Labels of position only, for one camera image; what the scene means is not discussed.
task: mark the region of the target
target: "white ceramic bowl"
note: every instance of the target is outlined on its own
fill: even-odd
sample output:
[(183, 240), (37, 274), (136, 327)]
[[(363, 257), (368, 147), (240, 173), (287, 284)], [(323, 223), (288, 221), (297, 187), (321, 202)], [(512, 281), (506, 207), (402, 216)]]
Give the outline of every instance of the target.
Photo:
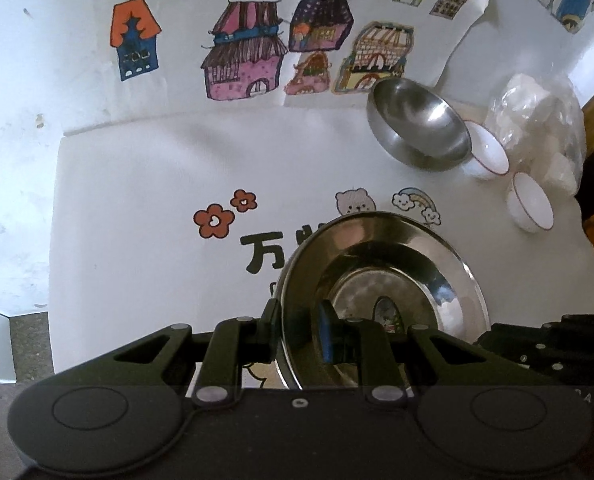
[(508, 173), (510, 164), (501, 143), (481, 124), (464, 121), (472, 141), (472, 157), (462, 166), (468, 175), (490, 180)]
[(550, 200), (528, 174), (515, 173), (512, 176), (506, 203), (510, 216), (524, 231), (537, 233), (552, 229), (555, 216)]

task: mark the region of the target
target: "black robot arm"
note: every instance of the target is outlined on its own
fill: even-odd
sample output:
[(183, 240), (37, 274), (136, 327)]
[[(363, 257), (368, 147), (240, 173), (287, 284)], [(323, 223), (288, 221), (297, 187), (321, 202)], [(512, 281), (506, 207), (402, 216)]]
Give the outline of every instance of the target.
[(356, 365), (356, 388), (241, 388), (281, 344), (276, 300), (212, 333), (172, 325), (20, 395), (20, 478), (594, 478), (594, 316), (494, 325), (477, 345), (327, 302), (316, 318), (323, 363)]

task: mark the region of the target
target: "chinese character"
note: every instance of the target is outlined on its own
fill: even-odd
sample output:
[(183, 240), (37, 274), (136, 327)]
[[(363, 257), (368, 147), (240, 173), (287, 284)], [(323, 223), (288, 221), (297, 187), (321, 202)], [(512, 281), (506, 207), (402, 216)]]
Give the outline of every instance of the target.
[(281, 269), (286, 263), (283, 256), (283, 248), (280, 245), (264, 246), (264, 242), (269, 242), (270, 240), (281, 240), (282, 238), (283, 233), (279, 231), (242, 236), (240, 239), (242, 245), (254, 244), (253, 258), (250, 260), (246, 270), (250, 272), (250, 274), (258, 273), (261, 270), (261, 266), (264, 262), (264, 254), (274, 254), (274, 263), (272, 264), (272, 268)]
[[(323, 226), (323, 225), (326, 225), (326, 224), (321, 223), (321, 224), (319, 224), (318, 228), (321, 228), (321, 226)], [(301, 245), (311, 236), (312, 236), (312, 227), (310, 227), (309, 225), (302, 225), (301, 229), (297, 229), (295, 231), (295, 238), (297, 239), (297, 245)]]

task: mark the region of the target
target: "white poster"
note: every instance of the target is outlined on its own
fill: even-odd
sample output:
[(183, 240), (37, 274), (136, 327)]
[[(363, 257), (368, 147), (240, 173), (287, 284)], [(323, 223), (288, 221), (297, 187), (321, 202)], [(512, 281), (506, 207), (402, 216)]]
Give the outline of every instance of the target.
[(352, 107), (428, 86), (488, 0), (94, 0), (110, 120)]

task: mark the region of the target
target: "pink house drawing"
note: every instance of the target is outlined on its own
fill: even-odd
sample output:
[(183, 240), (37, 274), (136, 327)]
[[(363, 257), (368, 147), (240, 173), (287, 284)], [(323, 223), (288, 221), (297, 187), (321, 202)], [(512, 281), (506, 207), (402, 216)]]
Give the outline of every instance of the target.
[(325, 52), (310, 54), (307, 60), (295, 65), (296, 73), (284, 91), (288, 95), (325, 92), (330, 88), (330, 66)]
[(246, 99), (277, 88), (288, 52), (278, 36), (281, 22), (277, 2), (228, 3), (202, 63), (208, 99)]

